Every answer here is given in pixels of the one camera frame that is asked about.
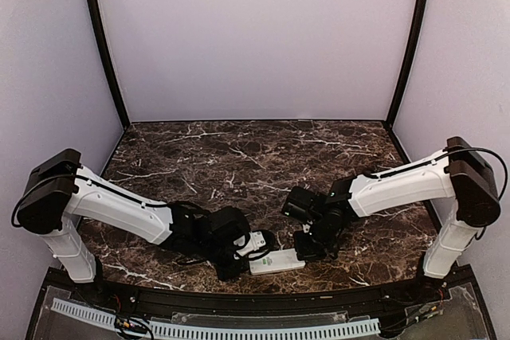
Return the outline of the white remote control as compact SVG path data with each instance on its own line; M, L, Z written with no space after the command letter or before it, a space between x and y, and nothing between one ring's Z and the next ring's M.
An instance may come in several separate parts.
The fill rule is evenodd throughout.
M294 248L269 252L258 260L249 262L249 271L253 276L287 272L302 269L306 265L304 260L297 259Z

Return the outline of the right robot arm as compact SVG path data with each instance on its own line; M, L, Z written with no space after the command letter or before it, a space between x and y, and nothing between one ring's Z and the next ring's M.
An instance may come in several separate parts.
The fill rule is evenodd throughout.
M412 302L424 303L436 292L437 279L444 279L470 243L500 217L500 201L507 187L497 186L494 170L483 154L499 156L453 136L445 148L428 157L378 173L338 179L327 193L293 187L281 212L304 226L294 234L298 260L337 256L339 235L355 219L401 205L450 198L451 213L423 256L422 273L406 287Z

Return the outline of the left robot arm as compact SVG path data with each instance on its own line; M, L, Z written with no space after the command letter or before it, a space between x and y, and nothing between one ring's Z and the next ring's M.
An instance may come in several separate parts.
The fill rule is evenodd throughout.
M77 233L73 216L209 261L221 280L242 273L261 241L240 209L227 206L212 213L188 201L153 201L105 181L81 164L80 152L65 149L32 169L11 224L41 237L96 305L112 299L112 286L98 276L99 262Z

